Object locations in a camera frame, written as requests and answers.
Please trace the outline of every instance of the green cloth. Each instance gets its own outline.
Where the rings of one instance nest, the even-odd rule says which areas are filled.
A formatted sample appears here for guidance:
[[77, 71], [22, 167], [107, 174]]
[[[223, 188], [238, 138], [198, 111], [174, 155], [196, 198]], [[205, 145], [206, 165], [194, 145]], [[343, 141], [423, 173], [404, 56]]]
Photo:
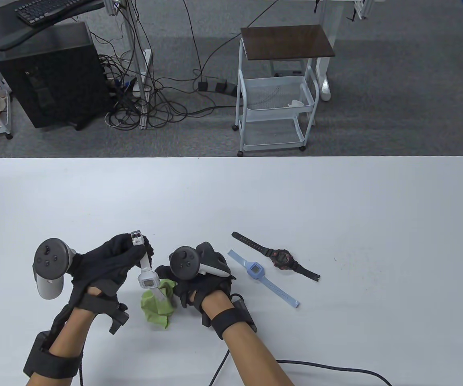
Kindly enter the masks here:
[[145, 318], [149, 323], [162, 326], [164, 329], [169, 325], [169, 316], [174, 313], [171, 303], [175, 281], [163, 279], [160, 282], [160, 291], [167, 297], [166, 300], [158, 300], [151, 291], [145, 291], [140, 301], [140, 307], [144, 311]]

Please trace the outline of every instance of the black strap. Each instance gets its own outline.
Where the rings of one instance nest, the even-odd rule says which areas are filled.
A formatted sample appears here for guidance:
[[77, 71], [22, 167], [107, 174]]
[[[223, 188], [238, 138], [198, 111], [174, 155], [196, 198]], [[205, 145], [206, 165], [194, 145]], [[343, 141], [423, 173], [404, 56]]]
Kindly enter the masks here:
[[112, 335], [130, 318], [130, 315], [125, 312], [128, 306], [124, 303], [119, 303], [116, 298], [84, 294], [76, 307], [92, 311], [94, 314], [106, 314], [112, 318], [110, 327]]
[[319, 278], [321, 277], [321, 275], [318, 275], [316, 273], [313, 273], [309, 270], [307, 270], [306, 268], [303, 268], [303, 266], [301, 264], [299, 264], [297, 261], [294, 261], [294, 268], [293, 268], [294, 272], [297, 272], [297, 273], [300, 273], [301, 275], [304, 275], [314, 281], [319, 281]]
[[212, 320], [212, 327], [217, 333], [217, 336], [222, 339], [224, 331], [230, 326], [238, 322], [247, 322], [242, 311], [235, 307], [224, 310]]
[[269, 249], [268, 248], [265, 248], [264, 246], [261, 246], [260, 244], [257, 244], [255, 243], [254, 241], [251, 241], [250, 239], [248, 239], [247, 237], [245, 236], [242, 236], [240, 233], [238, 232], [233, 232], [231, 234], [232, 237], [236, 238], [238, 241], [242, 241], [244, 244], [246, 244], [246, 246], [250, 246], [251, 248], [257, 250], [258, 252], [260, 252], [262, 255], [264, 256], [268, 256], [268, 251]]
[[33, 348], [29, 353], [24, 373], [31, 377], [33, 373], [52, 379], [72, 378], [77, 374], [83, 354], [75, 358], [62, 358], [52, 355], [43, 345], [49, 331], [42, 331], [37, 335]]

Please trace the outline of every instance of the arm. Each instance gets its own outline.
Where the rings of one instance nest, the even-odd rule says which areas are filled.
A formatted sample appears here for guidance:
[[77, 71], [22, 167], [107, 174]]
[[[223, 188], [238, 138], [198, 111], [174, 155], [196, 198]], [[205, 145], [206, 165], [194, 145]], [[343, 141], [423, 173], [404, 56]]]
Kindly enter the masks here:
[[[202, 308], [210, 319], [213, 319], [222, 311], [233, 308], [233, 304], [224, 292], [215, 291], [203, 300]], [[233, 324], [224, 331], [222, 337], [245, 386], [294, 386], [247, 323]]]
[[[91, 287], [88, 289], [88, 293], [98, 295], [101, 291], [95, 287]], [[95, 314], [93, 312], [75, 308], [59, 333], [58, 338], [56, 338], [49, 349], [49, 352], [62, 358], [78, 357], [83, 350], [88, 330], [94, 318]], [[27, 386], [70, 386], [71, 383], [72, 378], [51, 379], [34, 373], [31, 375]]]

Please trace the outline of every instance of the keyboard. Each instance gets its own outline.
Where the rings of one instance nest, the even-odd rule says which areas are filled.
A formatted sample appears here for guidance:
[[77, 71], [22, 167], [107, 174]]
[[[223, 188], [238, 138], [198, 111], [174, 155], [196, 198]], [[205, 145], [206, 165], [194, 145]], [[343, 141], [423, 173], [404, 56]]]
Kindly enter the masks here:
[[57, 19], [73, 8], [93, 0], [33, 0], [15, 9], [16, 15], [27, 25], [36, 27]]

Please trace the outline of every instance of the black desk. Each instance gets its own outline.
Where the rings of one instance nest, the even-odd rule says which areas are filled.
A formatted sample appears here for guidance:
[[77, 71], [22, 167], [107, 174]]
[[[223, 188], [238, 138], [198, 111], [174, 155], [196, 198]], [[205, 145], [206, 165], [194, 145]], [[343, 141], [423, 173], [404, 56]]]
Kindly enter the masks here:
[[18, 0], [0, 7], [0, 51], [6, 51], [22, 44], [31, 36], [43, 31], [57, 22], [85, 12], [93, 11], [95, 9], [104, 8], [103, 0], [94, 0], [93, 2], [89, 2], [88, 4], [73, 9], [57, 20], [52, 20], [42, 26], [29, 27], [20, 20], [15, 13], [15, 8], [18, 8], [20, 5], [27, 2], [29, 2], [29, 0]]

